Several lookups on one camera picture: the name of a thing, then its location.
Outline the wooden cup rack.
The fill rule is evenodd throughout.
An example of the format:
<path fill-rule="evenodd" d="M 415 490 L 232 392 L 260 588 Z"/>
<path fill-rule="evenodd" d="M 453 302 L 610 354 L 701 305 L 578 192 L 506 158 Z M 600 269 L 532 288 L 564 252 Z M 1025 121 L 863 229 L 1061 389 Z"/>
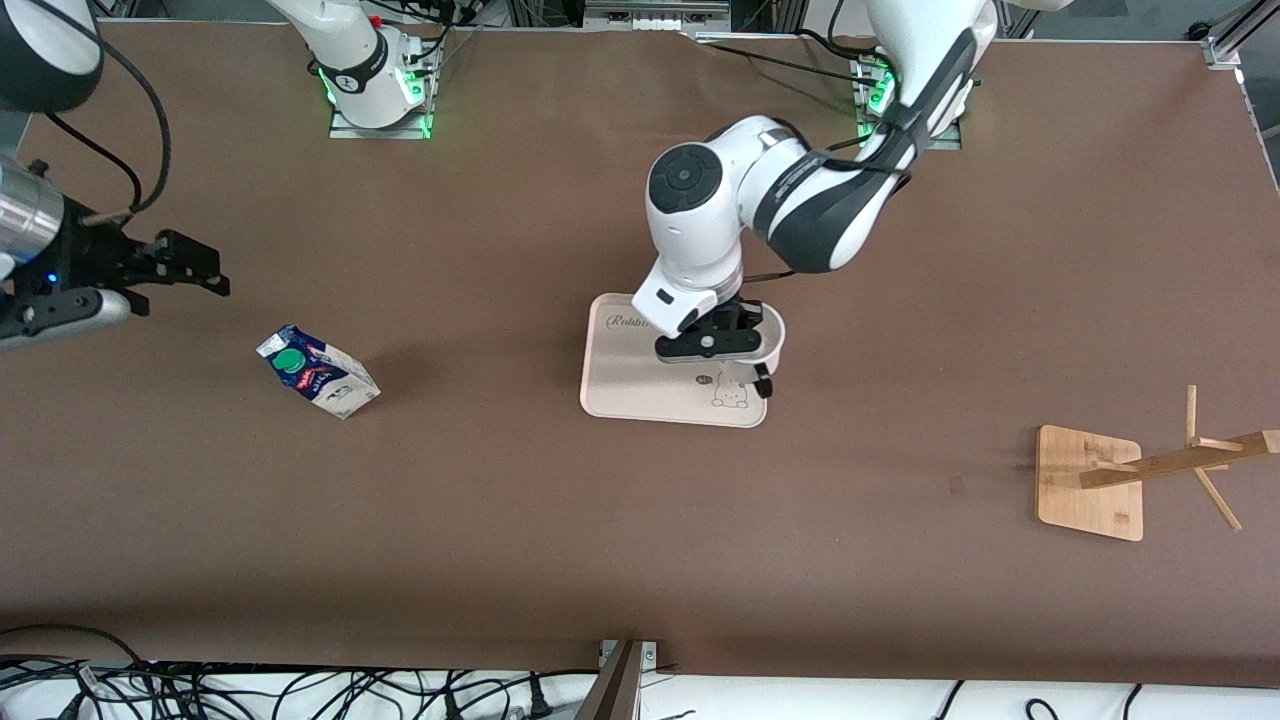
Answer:
<path fill-rule="evenodd" d="M 1247 460 L 1280 457 L 1280 430 L 1257 430 L 1234 438 L 1203 436 L 1198 428 L 1198 389 L 1188 386 L 1183 434 L 1181 448 L 1144 455 L 1135 441 L 1066 427 L 1039 427 L 1036 519 L 1051 527 L 1138 542 L 1146 532 L 1146 484 L 1192 474 L 1228 527 L 1242 530 L 1242 523 L 1210 474 Z"/>

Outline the aluminium profile bar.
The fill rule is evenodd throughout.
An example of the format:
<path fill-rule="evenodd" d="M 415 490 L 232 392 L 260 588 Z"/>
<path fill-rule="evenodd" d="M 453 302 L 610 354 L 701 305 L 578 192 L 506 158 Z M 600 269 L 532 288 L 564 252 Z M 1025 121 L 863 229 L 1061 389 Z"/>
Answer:
<path fill-rule="evenodd" d="M 1219 17 L 1196 20 L 1185 38 L 1201 44 L 1210 69 L 1231 69 L 1240 64 L 1240 46 L 1280 8 L 1280 0 L 1245 0 Z"/>

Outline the grey metal box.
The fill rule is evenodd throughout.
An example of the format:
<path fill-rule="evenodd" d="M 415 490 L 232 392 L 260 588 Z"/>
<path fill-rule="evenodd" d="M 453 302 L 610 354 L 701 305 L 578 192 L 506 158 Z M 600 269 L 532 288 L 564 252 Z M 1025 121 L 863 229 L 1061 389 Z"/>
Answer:
<path fill-rule="evenodd" d="M 730 32 L 730 0 L 582 0 L 593 31 Z"/>

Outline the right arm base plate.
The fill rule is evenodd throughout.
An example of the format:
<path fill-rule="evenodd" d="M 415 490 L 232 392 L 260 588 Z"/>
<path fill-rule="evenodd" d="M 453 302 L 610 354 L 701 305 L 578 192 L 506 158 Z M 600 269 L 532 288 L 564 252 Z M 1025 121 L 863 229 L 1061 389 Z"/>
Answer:
<path fill-rule="evenodd" d="M 332 105 L 332 138 L 425 140 L 433 135 L 436 67 L 394 63 L 371 77 L 361 92 L 352 79 L 321 77 Z"/>

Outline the white cup black handle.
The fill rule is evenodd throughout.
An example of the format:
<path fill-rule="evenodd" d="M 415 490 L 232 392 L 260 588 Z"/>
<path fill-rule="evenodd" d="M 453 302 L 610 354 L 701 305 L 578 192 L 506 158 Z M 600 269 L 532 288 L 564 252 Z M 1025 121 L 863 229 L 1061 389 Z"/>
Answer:
<path fill-rule="evenodd" d="M 745 357 L 728 361 L 728 369 L 732 378 L 754 389 L 760 400 L 768 400 L 774 393 L 774 375 L 786 341 L 786 324 L 768 304 L 748 305 L 748 309 L 760 311 L 762 322 L 754 327 L 760 336 L 760 345 Z"/>

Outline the aluminium frame post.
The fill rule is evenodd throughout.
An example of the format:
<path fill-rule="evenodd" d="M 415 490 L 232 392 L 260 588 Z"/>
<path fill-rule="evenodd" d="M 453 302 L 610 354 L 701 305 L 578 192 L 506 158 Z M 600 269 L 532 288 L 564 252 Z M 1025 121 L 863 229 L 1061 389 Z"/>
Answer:
<path fill-rule="evenodd" d="M 657 660 L 655 641 L 603 641 L 602 669 L 573 720 L 637 720 L 641 680 Z"/>

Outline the cream tray rabbit print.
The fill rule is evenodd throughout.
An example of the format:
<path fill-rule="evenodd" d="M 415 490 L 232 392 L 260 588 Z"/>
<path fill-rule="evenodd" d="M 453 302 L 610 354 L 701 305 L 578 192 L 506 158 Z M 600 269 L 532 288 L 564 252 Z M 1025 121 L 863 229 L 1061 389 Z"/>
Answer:
<path fill-rule="evenodd" d="M 590 306 L 580 405 L 599 418 L 703 427 L 753 428 L 768 401 L 741 363 L 664 363 L 660 334 L 635 311 L 628 293 L 604 293 Z"/>

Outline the blue white milk carton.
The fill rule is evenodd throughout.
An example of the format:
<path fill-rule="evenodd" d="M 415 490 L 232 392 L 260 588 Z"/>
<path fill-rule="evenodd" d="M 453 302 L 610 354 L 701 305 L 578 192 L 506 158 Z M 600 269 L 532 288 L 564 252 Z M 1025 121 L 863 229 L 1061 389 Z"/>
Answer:
<path fill-rule="evenodd" d="M 381 393 L 362 363 L 297 325 L 282 327 L 255 352 L 283 387 L 339 419 L 349 418 Z"/>

